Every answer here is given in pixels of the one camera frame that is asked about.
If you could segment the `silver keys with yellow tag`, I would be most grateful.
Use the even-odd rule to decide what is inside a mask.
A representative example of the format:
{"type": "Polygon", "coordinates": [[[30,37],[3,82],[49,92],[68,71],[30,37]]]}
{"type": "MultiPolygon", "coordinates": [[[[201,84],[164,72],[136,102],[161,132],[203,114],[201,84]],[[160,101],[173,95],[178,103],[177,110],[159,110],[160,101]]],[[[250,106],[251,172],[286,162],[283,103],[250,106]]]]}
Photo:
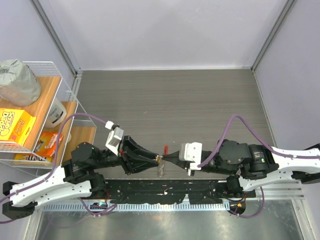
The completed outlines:
{"type": "Polygon", "coordinates": [[[157,162],[161,162],[161,161],[162,161],[162,156],[157,155],[157,156],[155,157],[155,160],[156,160],[157,162]]]}

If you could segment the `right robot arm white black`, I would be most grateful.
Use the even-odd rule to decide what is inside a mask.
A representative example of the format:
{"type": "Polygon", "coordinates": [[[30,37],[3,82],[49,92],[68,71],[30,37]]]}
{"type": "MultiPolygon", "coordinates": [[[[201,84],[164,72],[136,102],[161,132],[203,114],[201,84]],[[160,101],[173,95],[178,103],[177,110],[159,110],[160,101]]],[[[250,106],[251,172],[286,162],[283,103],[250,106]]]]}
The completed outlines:
{"type": "Polygon", "coordinates": [[[236,198],[282,181],[298,180],[305,185],[320,181],[318,144],[305,150],[283,150],[225,139],[214,157],[204,163],[210,154],[201,143],[193,142],[162,158],[185,169],[189,176],[196,171],[226,175],[224,192],[236,198]]]}

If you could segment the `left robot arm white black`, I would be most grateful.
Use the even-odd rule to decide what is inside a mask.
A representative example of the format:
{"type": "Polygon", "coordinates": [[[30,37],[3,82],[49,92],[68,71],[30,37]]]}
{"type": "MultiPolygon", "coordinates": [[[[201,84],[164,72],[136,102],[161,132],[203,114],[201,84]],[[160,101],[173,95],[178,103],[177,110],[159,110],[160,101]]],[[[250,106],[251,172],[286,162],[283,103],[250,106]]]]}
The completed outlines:
{"type": "Polygon", "coordinates": [[[28,217],[36,208],[72,198],[101,199],[109,193],[103,175],[97,169],[121,166],[126,175],[159,165],[158,154],[138,145],[130,136],[109,140],[100,150],[80,143],[71,159],[53,171],[24,183],[7,181],[2,186],[2,214],[11,221],[28,217]]]}

